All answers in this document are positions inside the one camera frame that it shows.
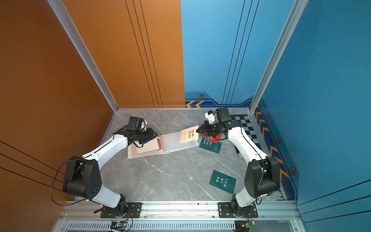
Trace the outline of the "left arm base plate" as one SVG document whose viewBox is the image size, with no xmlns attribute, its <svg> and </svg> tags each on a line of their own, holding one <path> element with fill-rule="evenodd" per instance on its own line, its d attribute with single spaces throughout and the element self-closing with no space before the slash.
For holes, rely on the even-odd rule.
<svg viewBox="0 0 371 232">
<path fill-rule="evenodd" d="M 128 202 L 123 209 L 103 207 L 101 209 L 101 218 L 139 218 L 143 203 Z"/>
</svg>

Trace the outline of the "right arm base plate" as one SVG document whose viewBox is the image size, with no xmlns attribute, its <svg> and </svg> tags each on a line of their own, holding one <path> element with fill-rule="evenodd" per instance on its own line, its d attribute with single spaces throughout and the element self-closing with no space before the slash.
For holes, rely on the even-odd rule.
<svg viewBox="0 0 371 232">
<path fill-rule="evenodd" d="M 233 213 L 233 208 L 230 202 L 219 202 L 218 206 L 218 215 L 219 218 L 258 218 L 258 210 L 255 204 L 248 206 L 245 210 L 244 215 L 238 216 Z"/>
</svg>

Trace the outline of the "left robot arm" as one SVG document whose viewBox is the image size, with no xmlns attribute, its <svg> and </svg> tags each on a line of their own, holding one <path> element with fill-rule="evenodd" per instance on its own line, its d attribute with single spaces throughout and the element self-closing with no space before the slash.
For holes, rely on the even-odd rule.
<svg viewBox="0 0 371 232">
<path fill-rule="evenodd" d="M 109 211 L 115 217 L 128 213 L 126 198 L 107 188 L 101 180 L 101 168 L 118 152 L 131 144 L 142 147 L 157 138 L 153 129 L 128 130 L 123 127 L 116 131 L 103 145 L 81 157 L 67 161 L 62 190 L 70 195 L 83 197 L 102 205 L 102 211 Z"/>
</svg>

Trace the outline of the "cream card red characters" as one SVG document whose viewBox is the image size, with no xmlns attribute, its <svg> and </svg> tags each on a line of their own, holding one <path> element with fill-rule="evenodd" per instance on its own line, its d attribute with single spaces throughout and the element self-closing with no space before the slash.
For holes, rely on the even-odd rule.
<svg viewBox="0 0 371 232">
<path fill-rule="evenodd" d="M 180 136 L 180 143 L 183 144 L 198 140 L 199 139 L 199 134 L 197 133 L 198 128 L 199 125 L 182 130 Z"/>
</svg>

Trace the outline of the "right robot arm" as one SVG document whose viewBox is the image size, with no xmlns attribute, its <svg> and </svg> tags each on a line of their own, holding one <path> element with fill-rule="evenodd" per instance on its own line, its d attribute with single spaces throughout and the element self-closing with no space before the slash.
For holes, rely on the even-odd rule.
<svg viewBox="0 0 371 232">
<path fill-rule="evenodd" d="M 210 124 L 208 121 L 196 130 L 207 137 L 224 134 L 246 161 L 244 188 L 231 200 L 232 212 L 237 217 L 248 214 L 253 204 L 265 195 L 280 190 L 280 163 L 264 153 L 246 134 L 241 123 L 235 120 Z"/>
</svg>

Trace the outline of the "red card white characters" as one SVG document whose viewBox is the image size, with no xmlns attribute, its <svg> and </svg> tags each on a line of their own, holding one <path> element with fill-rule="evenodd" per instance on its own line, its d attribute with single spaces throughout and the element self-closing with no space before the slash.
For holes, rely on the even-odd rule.
<svg viewBox="0 0 371 232">
<path fill-rule="evenodd" d="M 162 144 L 161 144 L 160 138 L 157 138 L 157 143 L 158 143 L 159 150 L 162 150 Z"/>
</svg>

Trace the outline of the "pink photo album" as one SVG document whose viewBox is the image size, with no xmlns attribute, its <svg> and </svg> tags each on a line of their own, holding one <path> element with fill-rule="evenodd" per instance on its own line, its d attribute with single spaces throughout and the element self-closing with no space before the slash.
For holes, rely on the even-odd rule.
<svg viewBox="0 0 371 232">
<path fill-rule="evenodd" d="M 181 132 L 164 134 L 158 136 L 161 139 L 162 150 L 159 150 L 157 138 L 143 145 L 143 147 L 136 147 L 134 144 L 128 146 L 128 158 L 141 158 L 152 155 L 165 155 L 176 151 L 181 151 L 187 148 L 197 147 L 198 140 L 188 143 L 180 143 Z"/>
</svg>

